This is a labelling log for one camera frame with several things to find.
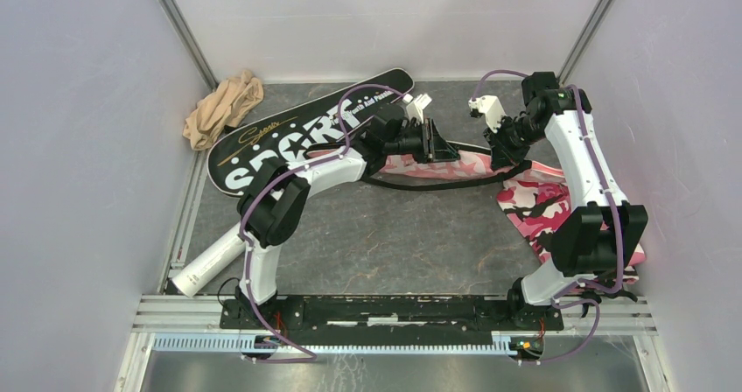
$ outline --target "white plastic bracket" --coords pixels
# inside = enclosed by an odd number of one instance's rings
[[[505,109],[502,107],[502,103],[500,103],[500,99],[497,96],[482,96],[474,100],[469,100],[469,109],[476,109],[480,114],[484,115],[487,127],[495,133],[502,125],[502,118],[506,115]]]

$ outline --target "vertical metal pole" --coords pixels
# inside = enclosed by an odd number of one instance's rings
[[[216,89],[219,82],[216,80],[216,77],[214,77],[214,72],[208,65],[204,53],[196,42],[196,38],[188,27],[188,23],[186,23],[186,19],[183,17],[183,13],[180,12],[180,8],[175,3],[175,0],[159,0],[159,2],[162,5],[165,14],[170,19],[175,32],[180,36],[180,40],[183,42],[185,49],[191,55],[193,64],[199,70],[201,78],[204,79],[204,82],[209,89]],[[180,219],[170,240],[170,254],[168,255],[168,259],[164,262],[161,271],[158,292],[163,291],[165,281],[168,278],[168,273],[173,265],[182,263],[186,259],[186,253],[191,239],[190,234],[193,231],[193,224],[196,220],[196,213],[198,212],[198,206],[207,176],[205,169],[206,158],[207,154],[204,151],[197,152],[193,157],[188,187],[186,188],[184,202],[180,211]]]
[[[218,81],[214,77],[214,72],[208,65],[208,62],[204,57],[204,53],[199,48],[199,44],[196,42],[196,38],[193,37],[193,33],[191,33],[191,29],[188,27],[186,20],[183,18],[183,14],[180,12],[178,5],[175,3],[175,0],[159,0],[159,2],[160,4],[162,4],[163,10],[165,14],[167,14],[167,17],[170,19],[173,27],[175,27],[175,32],[178,33],[178,35],[180,36],[180,40],[183,41],[185,49],[187,49],[188,53],[190,53],[191,58],[193,59],[193,63],[196,65],[196,68],[199,69],[201,77],[204,79],[209,88],[214,90],[218,84]]]
[[[559,81],[561,83],[565,83],[567,79],[570,78],[570,74],[574,70],[580,57],[582,57],[582,54],[585,52],[585,48],[590,43],[592,36],[600,25],[600,22],[602,22],[603,18],[606,16],[606,12],[612,2],[613,0],[598,0],[598,3],[595,4],[595,8],[592,9],[590,17],[588,17],[587,22],[584,24],[582,31],[577,37],[577,42],[575,42],[570,54],[567,55],[567,60],[559,71]]]

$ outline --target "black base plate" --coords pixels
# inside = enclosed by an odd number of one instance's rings
[[[263,328],[249,309],[244,296],[226,300],[220,328]],[[274,327],[280,314],[290,339],[316,346],[486,345],[492,331],[537,332],[542,318],[547,331],[564,329],[556,309],[511,318],[504,298],[491,296],[281,296],[260,309]],[[377,325],[378,318],[390,317],[420,325],[389,319]]]

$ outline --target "black bracket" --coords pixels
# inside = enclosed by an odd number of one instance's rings
[[[492,344],[492,331],[564,329],[560,311],[513,314],[506,300],[488,296],[288,295],[273,297],[259,310],[273,326],[280,318],[290,339],[312,345],[485,345]],[[394,318],[398,323],[372,321],[378,318]],[[236,299],[224,302],[220,328],[262,326],[238,291]]]
[[[551,259],[566,277],[616,269],[616,230],[623,237],[624,264],[628,265],[647,226],[647,209],[627,203],[618,207],[613,221],[608,206],[578,206],[551,236]]]
[[[245,215],[257,195],[279,175],[286,173],[289,167],[278,157],[271,157],[262,162],[260,171],[237,203],[237,212]],[[283,190],[279,199],[266,195],[255,207],[248,219],[246,229],[260,242],[262,248],[268,245],[280,245],[294,234],[309,197],[309,182],[296,175],[276,185],[275,190]]]

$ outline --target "white wall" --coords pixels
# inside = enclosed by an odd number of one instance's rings
[[[111,390],[204,83],[157,0],[0,0],[0,389]]]
[[[739,390],[742,0],[615,0],[571,81],[647,206],[639,267],[677,390]]]
[[[598,0],[176,0],[217,79],[417,80],[562,66]]]

